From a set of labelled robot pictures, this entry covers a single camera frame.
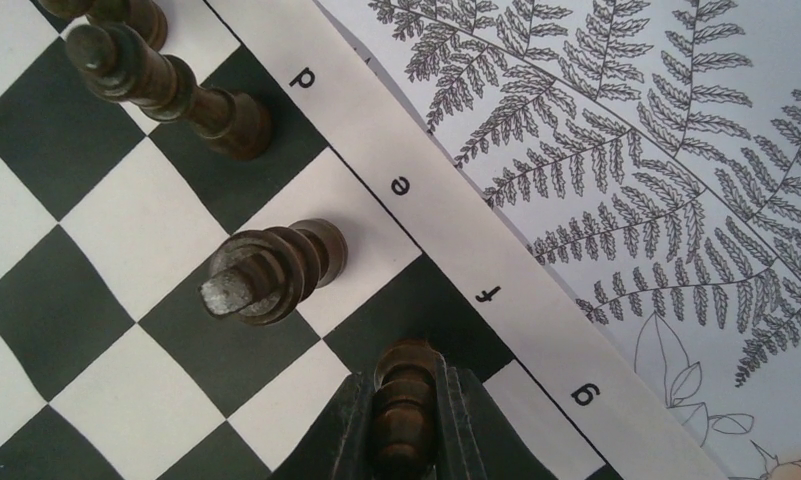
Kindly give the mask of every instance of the white paper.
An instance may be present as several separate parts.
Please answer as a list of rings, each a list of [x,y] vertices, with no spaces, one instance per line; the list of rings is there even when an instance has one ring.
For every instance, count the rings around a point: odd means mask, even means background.
[[[320,2],[727,475],[801,468],[801,1]]]

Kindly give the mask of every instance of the chess piece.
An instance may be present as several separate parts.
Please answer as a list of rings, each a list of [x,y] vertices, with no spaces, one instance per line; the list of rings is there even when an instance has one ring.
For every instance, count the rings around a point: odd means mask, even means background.
[[[347,243],[326,220],[248,230],[212,254],[211,278],[200,286],[200,296],[215,318],[236,315],[250,325],[267,325],[333,281],[346,263]]]
[[[153,0],[38,0],[48,12],[65,20],[86,15],[92,25],[125,23],[153,50],[167,39],[167,17]]]
[[[435,364],[440,354],[420,340],[389,347],[374,374],[370,461],[378,480],[424,478],[435,461]]]
[[[270,144],[270,114],[243,92],[203,88],[180,58],[162,55],[124,24],[80,25],[67,56],[89,90],[109,102],[132,102],[159,122],[185,120],[213,150],[250,160]]]

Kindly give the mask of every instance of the patterned surface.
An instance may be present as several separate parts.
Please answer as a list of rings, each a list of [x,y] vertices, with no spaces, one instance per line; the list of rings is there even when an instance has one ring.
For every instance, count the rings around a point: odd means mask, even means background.
[[[510,350],[206,4],[159,3],[164,51],[265,101],[274,142],[239,164],[96,100],[65,61],[68,23],[3,2],[0,479],[266,478],[342,379],[409,335],[492,378],[507,417],[555,411],[510,406],[539,395]],[[340,278],[274,326],[204,314],[196,286],[228,234],[307,216],[345,233]]]

